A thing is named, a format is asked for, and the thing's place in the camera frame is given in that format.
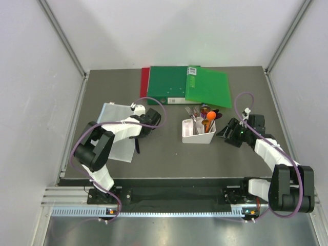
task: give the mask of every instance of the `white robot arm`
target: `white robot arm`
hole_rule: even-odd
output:
[[[269,145],[262,139],[256,140],[254,151],[256,154],[262,157],[264,162],[269,166],[271,171],[274,171],[275,165],[284,164],[288,167],[292,167],[293,165],[289,162],[289,160],[277,151],[274,146],[278,147],[282,150],[280,145],[277,144],[277,141],[271,138],[267,138],[269,142],[273,145]],[[261,197],[265,201],[269,201],[268,194],[270,188],[270,182],[265,179],[257,179],[253,178],[249,180],[248,192],[252,195]]]
[[[247,199],[260,197],[267,201],[275,211],[294,211],[299,200],[299,183],[293,165],[277,150],[278,148],[283,152],[274,137],[265,133],[263,115],[250,114],[247,108],[243,112],[243,119],[247,120],[248,125],[271,144],[259,138],[235,118],[232,118],[217,136],[223,137],[225,142],[236,147],[246,142],[256,154],[262,157],[273,175],[271,182],[260,178],[245,178],[241,185],[241,196]],[[314,172],[311,167],[294,163],[300,172],[303,185],[303,198],[299,212],[309,213],[314,209]]]
[[[161,119],[160,114],[153,109],[149,109],[146,113],[143,105],[132,104],[131,110],[133,110],[133,115],[118,121],[117,124],[95,128],[81,141],[74,153],[92,180],[96,182],[96,188],[104,193],[114,186],[114,180],[106,166],[113,143],[126,138],[146,137],[153,130],[151,127],[146,128],[131,122],[155,126]],[[84,132],[95,124],[96,122],[90,122]]]

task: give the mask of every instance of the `white paper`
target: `white paper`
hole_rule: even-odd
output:
[[[98,123],[105,121],[119,121],[128,118],[133,112],[130,106],[105,103],[102,107]],[[135,149],[134,139],[123,139],[113,144],[109,159],[131,162]]]

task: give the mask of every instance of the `dark gray table surface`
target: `dark gray table surface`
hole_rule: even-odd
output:
[[[228,73],[232,100],[243,91],[254,94],[252,113],[265,115],[266,132],[273,134],[281,147],[288,152],[274,102],[262,67],[212,68]],[[104,103],[130,105],[139,98],[140,69],[92,70],[81,106],[74,142],[86,124],[97,120]],[[243,97],[239,111],[248,107],[251,100]],[[167,105],[168,120],[164,127],[140,140],[140,154],[135,153],[132,163],[108,160],[107,166],[114,178],[176,178],[176,177],[264,177],[272,173],[263,160],[244,143],[236,148],[214,136],[209,145],[182,143],[181,124],[188,118],[186,105]],[[160,106],[151,106],[161,113]],[[223,117],[216,122],[221,130],[232,117],[234,109],[219,108]],[[83,175],[69,165],[65,178]]]

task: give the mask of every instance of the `green folder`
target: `green folder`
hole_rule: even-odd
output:
[[[227,74],[207,68],[189,66],[187,69],[186,100],[231,108]]]
[[[162,104],[196,103],[185,99],[187,68],[188,66],[150,67],[147,96]],[[157,104],[153,100],[147,102],[149,105]]]

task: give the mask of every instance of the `utensil holder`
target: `utensil holder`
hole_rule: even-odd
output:
[[[192,119],[185,119],[182,121],[182,142],[184,144],[209,144],[215,134],[215,122],[209,133],[205,133],[204,125],[201,124],[202,117],[196,118],[196,128],[198,135],[193,135],[193,121]]]

